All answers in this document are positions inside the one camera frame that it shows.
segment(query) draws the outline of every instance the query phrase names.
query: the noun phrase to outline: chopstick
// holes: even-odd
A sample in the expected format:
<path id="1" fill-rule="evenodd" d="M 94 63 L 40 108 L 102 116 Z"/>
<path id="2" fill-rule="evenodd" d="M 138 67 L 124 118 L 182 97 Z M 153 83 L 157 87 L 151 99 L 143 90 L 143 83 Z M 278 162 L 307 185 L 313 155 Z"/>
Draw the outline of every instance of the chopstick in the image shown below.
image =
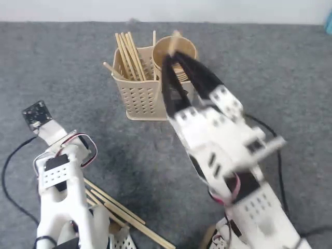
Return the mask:
<path id="1" fill-rule="evenodd" d="M 181 36 L 180 32 L 178 30 L 175 30 L 173 32 L 169 47 L 168 47 L 168 54 L 172 57 L 175 53 L 178 38 Z"/>
<path id="2" fill-rule="evenodd" d="M 157 235 L 155 232 L 151 231 L 149 228 L 144 226 L 142 223 L 139 223 L 136 219 L 128 215 L 126 212 L 121 210 L 119 207 L 115 206 L 113 203 L 108 201 L 105 197 L 103 197 L 101 194 L 96 192 L 95 190 L 91 190 L 91 192 L 96 195 L 100 200 L 104 201 L 105 207 L 110 209 L 112 212 L 116 213 L 118 216 L 123 218 L 125 221 L 130 223 L 132 226 L 134 226 L 136 229 L 150 237 L 152 240 L 160 244 L 166 249 L 175 249 L 175 246 L 172 245 L 170 242 L 162 238 L 161 236 Z"/>
<path id="3" fill-rule="evenodd" d="M 152 32 L 152 45 L 153 46 L 156 45 L 156 31 L 155 30 Z M 157 80 L 157 74 L 156 74 L 156 70 L 155 70 L 155 67 L 154 67 L 154 81 L 156 81 L 156 80 Z"/>
<path id="4" fill-rule="evenodd" d="M 118 33 L 115 33 L 115 38 L 116 38 L 116 41 L 118 43 L 118 47 L 119 47 L 119 50 L 120 50 L 120 54 L 121 54 L 121 51 L 122 51 L 122 55 L 121 55 L 121 58 L 122 58 L 122 61 L 123 61 L 123 64 L 124 64 L 124 67 L 126 68 L 127 67 L 127 64 L 126 62 L 128 63 L 129 65 L 129 68 L 127 67 L 127 70 L 128 70 L 128 77 L 130 77 L 130 73 L 132 74 L 132 78 L 134 80 L 137 80 L 136 78 L 136 74 L 135 74 L 135 71 L 133 69 L 133 66 L 131 64 L 131 61 L 130 61 L 130 58 L 129 58 L 129 55 L 127 53 L 127 50 L 126 50 L 126 47 L 125 47 L 125 44 L 124 44 L 124 41 L 122 39 L 121 36 L 119 36 Z"/>
<path id="5" fill-rule="evenodd" d="M 88 197 L 91 198 L 91 200 L 94 201 L 94 203 L 98 204 L 98 205 L 103 205 L 92 193 L 90 193 L 89 190 L 85 190 L 85 193 L 87 194 Z M 119 220 L 111 211 L 107 210 L 109 217 L 115 221 L 117 224 L 119 224 L 121 227 L 125 227 L 126 224 L 124 222 L 122 222 L 121 220 Z"/>
<path id="6" fill-rule="evenodd" d="M 87 198 L 87 203 L 90 204 L 91 206 L 94 206 L 95 203 L 93 201 L 91 201 L 90 199 Z"/>
<path id="7" fill-rule="evenodd" d="M 118 71 L 116 71 L 111 65 L 109 65 L 106 61 L 103 63 L 104 67 L 110 70 L 116 78 L 125 79 Z"/>
<path id="8" fill-rule="evenodd" d="M 137 59 L 136 59 L 136 55 L 135 55 L 135 52 L 134 52 L 134 49 L 131 45 L 131 41 L 129 40 L 128 38 L 128 34 L 126 34 L 126 36 L 124 35 L 124 33 L 121 33 L 121 36 L 122 36 L 122 39 L 127 47 L 127 50 L 129 51 L 129 54 L 130 54 L 130 57 L 131 57 L 131 60 L 133 61 L 135 67 L 136 67 L 136 71 L 137 71 L 137 74 L 140 78 L 140 80 L 144 80 L 143 79 L 143 75 L 142 75 L 142 72 L 141 72 L 141 69 L 139 67 L 139 64 L 137 62 Z"/>
<path id="9" fill-rule="evenodd" d="M 131 35 L 130 32 L 128 32 L 126 34 L 126 38 L 128 40 L 128 44 L 131 44 L 131 47 L 132 47 L 132 50 L 134 52 L 134 56 L 136 57 L 136 60 L 137 60 L 137 63 L 138 63 L 138 66 L 139 66 L 139 69 L 141 70 L 141 74 L 143 76 L 143 80 L 146 80 L 146 76 L 145 76 L 145 73 L 144 73 L 144 70 L 143 70 L 143 67 L 142 67 L 142 64 L 141 64 L 141 61 L 140 61 L 140 57 L 139 57 L 139 53 L 137 51 L 137 48 L 135 46 L 135 43 L 134 43 L 134 39 Z"/>
<path id="10" fill-rule="evenodd" d="M 126 63 L 125 53 L 123 51 L 118 33 L 115 34 L 115 38 L 116 38 L 116 42 L 118 44 L 118 48 L 119 48 L 119 51 L 120 51 L 120 55 L 121 55 L 121 59 L 122 59 L 122 62 L 123 62 L 124 70 L 126 71 L 127 78 L 130 79 L 129 68 L 128 68 L 128 65 Z"/>
<path id="11" fill-rule="evenodd" d="M 90 182 L 88 179 L 84 178 L 84 182 L 89 185 L 91 188 L 95 189 L 98 191 L 100 194 L 102 194 L 105 198 L 107 198 L 109 201 L 117 205 L 119 208 L 121 208 L 123 211 L 127 212 L 130 216 L 133 218 L 137 219 L 140 223 L 145 224 L 145 221 L 139 218 L 137 215 L 135 215 L 133 212 L 131 212 L 128 208 L 123 206 L 120 202 L 116 201 L 113 199 L 111 196 L 109 196 L 106 192 L 102 191 L 99 187 L 97 187 L 95 184 Z"/>
<path id="12" fill-rule="evenodd" d="M 124 52 L 124 56 L 126 57 L 127 59 L 127 62 L 128 62 L 128 65 L 129 65 L 129 69 L 133 75 L 133 78 L 135 81 L 137 81 L 137 77 L 136 77 L 136 73 L 135 73 L 135 70 L 134 70 L 134 67 L 133 65 L 131 64 L 131 60 L 130 60 L 130 57 L 129 57 L 129 54 L 128 54 L 128 51 L 126 49 L 126 43 L 125 43 L 125 39 L 122 38 L 122 36 L 119 36 L 119 39 L 120 39 L 120 43 L 121 43 L 121 46 L 122 46 L 122 49 L 123 49 L 123 52 Z"/>

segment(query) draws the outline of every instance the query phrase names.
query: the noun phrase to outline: perforated plastic container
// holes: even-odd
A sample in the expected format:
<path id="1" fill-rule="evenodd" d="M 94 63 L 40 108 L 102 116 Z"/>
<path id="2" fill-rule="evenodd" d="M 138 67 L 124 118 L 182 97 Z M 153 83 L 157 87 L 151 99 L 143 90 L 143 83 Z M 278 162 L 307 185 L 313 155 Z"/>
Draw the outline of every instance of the perforated plastic container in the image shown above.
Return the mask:
<path id="1" fill-rule="evenodd" d="M 153 62 L 151 47 L 137 48 L 145 75 L 150 75 L 147 81 L 130 81 L 119 79 L 113 74 L 122 101 L 126 107 L 127 117 L 131 120 L 166 120 L 166 110 L 161 94 L 161 83 L 153 80 Z M 115 51 L 113 68 L 124 78 L 126 75 L 119 49 Z M 193 86 L 190 81 L 182 82 L 188 92 L 188 98 L 193 99 Z"/>

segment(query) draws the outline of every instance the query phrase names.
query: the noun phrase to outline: white wall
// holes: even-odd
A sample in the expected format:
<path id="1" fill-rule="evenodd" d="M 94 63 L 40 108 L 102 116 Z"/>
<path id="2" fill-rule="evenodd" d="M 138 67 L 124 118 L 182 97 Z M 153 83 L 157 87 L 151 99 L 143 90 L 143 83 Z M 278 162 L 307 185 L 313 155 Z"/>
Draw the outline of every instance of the white wall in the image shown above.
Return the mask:
<path id="1" fill-rule="evenodd" d="M 332 0 L 0 0 L 0 21 L 323 24 Z"/>

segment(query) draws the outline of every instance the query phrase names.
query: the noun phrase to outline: cable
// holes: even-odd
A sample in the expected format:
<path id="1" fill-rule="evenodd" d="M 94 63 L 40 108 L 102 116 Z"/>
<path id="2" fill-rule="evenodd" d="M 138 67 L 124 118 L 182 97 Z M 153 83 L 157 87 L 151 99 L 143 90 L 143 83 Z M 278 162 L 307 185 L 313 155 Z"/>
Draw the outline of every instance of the cable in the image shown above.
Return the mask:
<path id="1" fill-rule="evenodd" d="M 244 116 L 255 121 L 256 123 L 262 125 L 263 127 L 265 127 L 269 132 L 271 132 L 271 134 L 274 137 L 278 136 L 277 133 L 271 127 L 269 127 L 263 121 L 260 121 L 258 118 L 255 118 L 254 116 L 252 116 L 248 113 L 245 113 Z M 285 185 L 284 185 L 284 179 L 283 179 L 283 174 L 282 174 L 282 157 L 281 157 L 281 151 L 279 149 L 276 151 L 276 156 L 278 158 L 278 176 L 279 176 L 281 200 L 283 203 L 284 211 L 285 211 L 286 215 L 289 217 L 289 208 L 288 208 L 288 203 L 286 200 Z"/>
<path id="2" fill-rule="evenodd" d="M 6 159 L 5 165 L 2 168 L 2 172 L 1 172 L 1 184 L 2 184 L 2 189 L 3 192 L 5 194 L 5 197 L 8 199 L 8 201 L 10 201 L 19 211 L 21 211 L 22 213 L 24 213 L 26 216 L 30 217 L 31 220 L 38 226 L 39 221 L 37 220 L 37 218 L 35 216 L 33 216 L 31 213 L 29 213 L 26 209 L 24 209 L 23 207 L 21 207 L 8 193 L 7 187 L 6 187 L 6 170 L 8 168 L 8 164 L 9 161 L 11 160 L 11 158 L 13 157 L 13 155 L 15 155 L 16 152 L 18 152 L 22 147 L 24 147 L 25 145 L 29 144 L 30 142 L 32 142 L 33 140 L 35 140 L 37 136 L 34 136 L 28 140 L 26 140 L 24 143 L 22 143 L 19 147 L 17 147 Z"/>
<path id="3" fill-rule="evenodd" d="M 51 236 L 40 236 L 35 240 L 35 243 L 33 244 L 33 249 L 37 248 L 37 242 L 39 240 L 49 240 L 51 241 L 55 246 L 57 245 L 57 242 L 55 239 L 53 239 Z"/>
<path id="4" fill-rule="evenodd" d="M 62 142 L 62 144 L 60 146 L 61 148 L 57 152 L 56 157 L 58 155 L 60 155 L 61 151 L 64 149 L 65 145 L 68 142 L 70 142 L 71 140 L 73 140 L 73 139 L 75 139 L 75 138 L 77 138 L 79 136 L 86 136 L 91 141 L 91 143 L 93 144 L 94 149 L 95 149 L 94 155 L 87 162 L 85 162 L 84 164 L 81 165 L 82 168 L 85 168 L 86 166 L 88 166 L 97 157 L 97 154 L 98 154 L 98 148 L 97 148 L 95 142 L 92 140 L 92 138 L 89 135 L 87 135 L 85 133 L 76 133 L 76 134 L 72 135 L 71 137 L 67 138 L 64 142 Z"/>
<path id="5" fill-rule="evenodd" d="M 217 193 L 214 193 L 215 191 L 214 191 L 213 189 L 208 188 L 207 191 L 209 192 L 210 197 L 211 197 L 214 201 L 218 202 L 218 203 L 221 204 L 221 205 L 228 206 L 228 205 L 231 204 L 231 202 L 232 202 L 233 200 L 235 200 L 235 199 L 237 198 L 237 196 L 238 196 L 238 194 L 239 194 L 239 192 L 240 192 L 240 188 L 241 188 L 241 180 L 240 180 L 239 176 L 237 175 L 237 173 L 234 173 L 234 176 L 236 177 L 236 180 L 237 180 L 237 181 L 236 181 L 236 186 L 235 186 L 235 188 L 234 188 L 234 190 L 233 190 L 233 192 L 232 192 L 232 194 L 231 194 L 230 203 L 225 203 L 225 201 L 222 200 L 222 199 L 220 198 L 220 196 L 218 196 Z"/>

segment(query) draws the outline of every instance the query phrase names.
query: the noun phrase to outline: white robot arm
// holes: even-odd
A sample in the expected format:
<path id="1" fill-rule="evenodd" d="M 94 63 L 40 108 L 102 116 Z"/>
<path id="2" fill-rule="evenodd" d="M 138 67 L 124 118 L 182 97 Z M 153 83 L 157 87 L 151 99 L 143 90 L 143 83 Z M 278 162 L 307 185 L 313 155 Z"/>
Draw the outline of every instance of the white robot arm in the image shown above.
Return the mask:
<path id="1" fill-rule="evenodd" d="M 89 211 L 81 170 L 96 157 L 94 142 L 76 131 L 67 134 L 43 101 L 24 110 L 23 115 L 29 127 L 50 146 L 34 160 L 41 202 L 37 249 L 77 248 L 78 244 L 81 249 L 107 248 L 108 213 L 103 206 Z M 95 146 L 94 156 L 85 163 L 91 151 L 83 137 Z"/>
<path id="2" fill-rule="evenodd" d="M 186 97 L 172 69 L 175 62 L 196 88 L 200 109 Z M 310 249 L 258 166 L 285 144 L 284 139 L 278 136 L 267 142 L 259 127 L 249 127 L 239 100 L 204 65 L 183 53 L 164 59 L 162 94 L 169 121 L 198 175 L 211 196 L 225 205 L 226 217 L 232 219 L 231 233 L 227 221 L 217 225 L 224 247 L 213 243 L 216 247 L 211 248 Z"/>

